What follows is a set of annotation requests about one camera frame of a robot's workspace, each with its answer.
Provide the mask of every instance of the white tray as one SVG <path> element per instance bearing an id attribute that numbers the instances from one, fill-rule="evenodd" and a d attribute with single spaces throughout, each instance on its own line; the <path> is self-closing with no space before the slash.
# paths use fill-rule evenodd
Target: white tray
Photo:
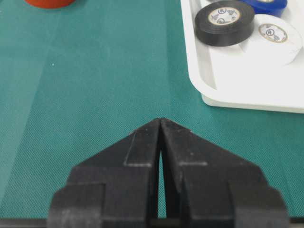
<path id="1" fill-rule="evenodd" d="M 210 47 L 194 33 L 198 11 L 207 0 L 180 0 L 189 78 L 211 106 L 304 113 L 304 49 L 289 65 L 259 67 L 239 45 Z M 304 0 L 289 0 L 282 18 L 304 37 Z"/>

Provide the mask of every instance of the table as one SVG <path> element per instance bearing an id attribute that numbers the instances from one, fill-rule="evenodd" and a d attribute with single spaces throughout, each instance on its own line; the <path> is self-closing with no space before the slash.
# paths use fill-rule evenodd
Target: table
<path id="1" fill-rule="evenodd" d="M 205 105 L 179 0 L 0 0 L 0 217 L 46 217 L 74 165 L 155 117 L 256 163 L 304 216 L 304 116 Z"/>

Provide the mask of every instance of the black electrical tape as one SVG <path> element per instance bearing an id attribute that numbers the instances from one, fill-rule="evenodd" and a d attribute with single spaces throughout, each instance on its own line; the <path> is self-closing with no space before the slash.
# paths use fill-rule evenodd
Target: black electrical tape
<path id="1" fill-rule="evenodd" d="M 208 45 L 238 44 L 254 30 L 253 8 L 241 1 L 218 1 L 201 9 L 195 17 L 196 35 Z"/>

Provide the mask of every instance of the white electrical tape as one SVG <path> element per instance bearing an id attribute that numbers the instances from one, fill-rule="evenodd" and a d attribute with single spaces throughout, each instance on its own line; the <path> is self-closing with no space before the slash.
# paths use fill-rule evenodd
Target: white electrical tape
<path id="1" fill-rule="evenodd" d="M 286 65 L 294 60 L 303 47 L 300 33 L 280 18 L 257 14 L 254 25 L 251 37 L 240 43 L 254 63 Z"/>

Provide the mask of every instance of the orange electrical tape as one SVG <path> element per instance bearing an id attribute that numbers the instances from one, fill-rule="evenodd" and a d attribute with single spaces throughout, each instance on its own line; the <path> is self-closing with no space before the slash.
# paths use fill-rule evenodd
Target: orange electrical tape
<path id="1" fill-rule="evenodd" d="M 75 0 L 25 0 L 27 3 L 41 8 L 59 8 L 71 4 Z"/>

